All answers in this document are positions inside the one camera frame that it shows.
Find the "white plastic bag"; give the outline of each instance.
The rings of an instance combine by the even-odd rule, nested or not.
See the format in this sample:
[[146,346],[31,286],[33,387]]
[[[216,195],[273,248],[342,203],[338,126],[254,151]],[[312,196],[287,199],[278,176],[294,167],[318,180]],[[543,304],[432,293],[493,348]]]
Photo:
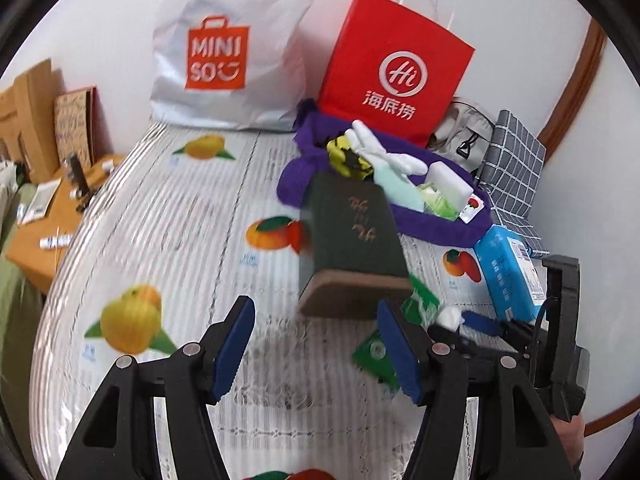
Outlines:
[[154,32],[154,119],[290,131],[306,89],[298,23],[312,1],[165,1]]

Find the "blue gripper pad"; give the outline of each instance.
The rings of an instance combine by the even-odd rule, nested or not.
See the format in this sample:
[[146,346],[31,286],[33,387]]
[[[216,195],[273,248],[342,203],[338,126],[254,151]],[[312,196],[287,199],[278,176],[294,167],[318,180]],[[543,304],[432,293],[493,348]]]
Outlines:
[[216,358],[211,393],[216,401],[229,393],[255,324],[255,305],[247,298]]
[[476,314],[471,310],[465,310],[462,313],[462,318],[465,320],[465,326],[478,330],[478,332],[482,332],[483,334],[490,335],[491,337],[502,336],[504,334],[503,328],[495,319]]
[[402,391],[411,397],[414,404],[417,404],[422,399],[418,362],[396,318],[391,313],[391,307],[384,300],[378,303],[378,330]]

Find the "haidilao logo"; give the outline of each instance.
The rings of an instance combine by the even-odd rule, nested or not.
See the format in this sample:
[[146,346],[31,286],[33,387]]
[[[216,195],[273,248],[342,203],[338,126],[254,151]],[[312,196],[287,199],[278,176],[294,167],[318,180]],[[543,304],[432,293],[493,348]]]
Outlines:
[[417,54],[401,50],[385,57],[378,77],[382,88],[391,95],[411,97],[427,83],[427,66]]

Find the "white mattress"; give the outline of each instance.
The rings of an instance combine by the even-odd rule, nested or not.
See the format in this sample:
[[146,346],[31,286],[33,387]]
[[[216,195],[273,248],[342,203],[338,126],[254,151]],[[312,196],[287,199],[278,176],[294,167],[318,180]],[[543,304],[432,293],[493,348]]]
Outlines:
[[[198,341],[238,295],[255,301],[255,329],[234,385],[209,410],[231,478],[309,467],[339,480],[400,478],[417,430],[398,423],[392,394],[351,363],[375,323],[297,316],[297,254],[257,251],[244,237],[254,221],[299,215],[275,194],[282,169],[298,155],[292,135],[224,132],[235,161],[172,155],[202,134],[153,126],[95,198],[62,262],[31,372],[31,439],[44,476],[55,478],[118,355],[102,340],[85,340],[85,331],[124,290],[151,283],[162,295],[162,327],[178,347]],[[446,248],[401,241],[410,271],[441,302],[492,314],[484,280],[444,272]],[[161,357],[147,350],[138,360]],[[460,479],[472,457],[473,401],[467,411]],[[156,421],[163,474],[175,478],[161,400]]]

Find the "wooden table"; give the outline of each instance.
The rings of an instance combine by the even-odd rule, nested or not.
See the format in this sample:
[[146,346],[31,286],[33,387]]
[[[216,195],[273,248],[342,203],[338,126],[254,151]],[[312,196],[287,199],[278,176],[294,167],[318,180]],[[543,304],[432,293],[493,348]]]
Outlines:
[[[124,159],[120,155],[107,155],[101,158],[87,172],[85,176],[92,189],[101,186],[107,180],[107,174],[102,169],[105,160],[113,159],[116,166]],[[64,177],[64,169],[60,168],[55,178],[62,178],[62,182],[49,205],[47,216],[30,224],[18,227],[11,241],[6,258],[20,267],[25,277],[43,294],[49,292],[51,282],[60,267],[60,261],[66,253],[66,248],[58,250],[43,250],[40,239],[55,236],[58,228],[60,234],[72,234],[78,228],[82,215],[76,211],[80,203],[69,197],[72,186]]]

